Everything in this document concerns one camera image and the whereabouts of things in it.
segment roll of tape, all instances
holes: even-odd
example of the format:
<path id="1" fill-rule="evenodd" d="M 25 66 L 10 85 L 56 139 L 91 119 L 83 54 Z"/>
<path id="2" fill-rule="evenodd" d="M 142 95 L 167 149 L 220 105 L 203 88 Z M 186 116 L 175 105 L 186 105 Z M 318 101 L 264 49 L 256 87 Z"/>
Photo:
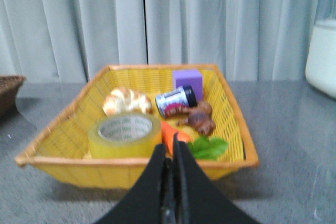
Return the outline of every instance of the roll of tape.
<path id="1" fill-rule="evenodd" d="M 88 137 L 93 158 L 150 157 L 162 142 L 161 122 L 152 115 L 125 112 L 96 123 Z"/>

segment wicker weave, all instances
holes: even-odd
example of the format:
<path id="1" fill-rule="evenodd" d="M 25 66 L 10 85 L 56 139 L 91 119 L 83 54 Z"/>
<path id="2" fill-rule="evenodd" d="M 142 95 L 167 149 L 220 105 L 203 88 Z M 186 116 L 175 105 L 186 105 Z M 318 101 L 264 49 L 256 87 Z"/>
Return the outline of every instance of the wicker weave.
<path id="1" fill-rule="evenodd" d="M 14 106 L 17 91 L 25 80 L 24 76 L 0 76 L 0 116 Z"/>
<path id="2" fill-rule="evenodd" d="M 82 187 L 130 188 L 144 170 L 147 158 L 93 159 L 87 132 L 105 115 L 102 104 L 120 86 L 155 95 L 172 90 L 172 71 L 198 69 L 203 75 L 204 97 L 213 106 L 217 127 L 213 133 L 229 142 L 220 161 L 198 161 L 212 179 L 239 168 L 258 165 L 258 156 L 240 108 L 216 65 L 106 66 L 30 145 L 16 157 L 19 166 L 32 164 L 56 179 Z M 193 137 L 197 133 L 184 126 Z"/>

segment table surface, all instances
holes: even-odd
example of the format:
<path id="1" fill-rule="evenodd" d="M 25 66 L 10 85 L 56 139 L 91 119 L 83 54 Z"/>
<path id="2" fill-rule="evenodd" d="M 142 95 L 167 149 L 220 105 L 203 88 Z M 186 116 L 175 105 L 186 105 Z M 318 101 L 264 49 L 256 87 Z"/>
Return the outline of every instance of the table surface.
<path id="1" fill-rule="evenodd" d="M 0 223 L 93 223 L 126 190 L 78 188 L 14 157 L 85 84 L 29 84 L 0 118 Z M 336 223 L 336 100 L 305 81 L 231 82 L 260 158 L 214 182 L 261 223 Z"/>

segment basil leaf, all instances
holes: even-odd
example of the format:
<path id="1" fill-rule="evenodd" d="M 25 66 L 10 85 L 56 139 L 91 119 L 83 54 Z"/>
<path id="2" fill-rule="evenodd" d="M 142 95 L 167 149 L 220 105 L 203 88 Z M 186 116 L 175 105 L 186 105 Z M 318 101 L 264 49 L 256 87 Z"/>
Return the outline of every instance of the basil leaf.
<path id="1" fill-rule="evenodd" d="M 219 137 L 209 140 L 206 136 L 197 138 L 194 142 L 189 142 L 188 147 L 197 159 L 217 160 L 227 149 L 229 143 Z"/>

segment purple sponge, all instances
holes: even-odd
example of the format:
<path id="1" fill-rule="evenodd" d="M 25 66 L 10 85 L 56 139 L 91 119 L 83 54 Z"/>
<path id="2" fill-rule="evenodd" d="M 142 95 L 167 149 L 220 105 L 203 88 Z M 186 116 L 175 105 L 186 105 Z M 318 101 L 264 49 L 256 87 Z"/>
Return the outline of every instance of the purple sponge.
<path id="1" fill-rule="evenodd" d="M 197 101 L 203 100 L 203 76 L 197 69 L 173 70 L 173 88 L 190 85 Z"/>

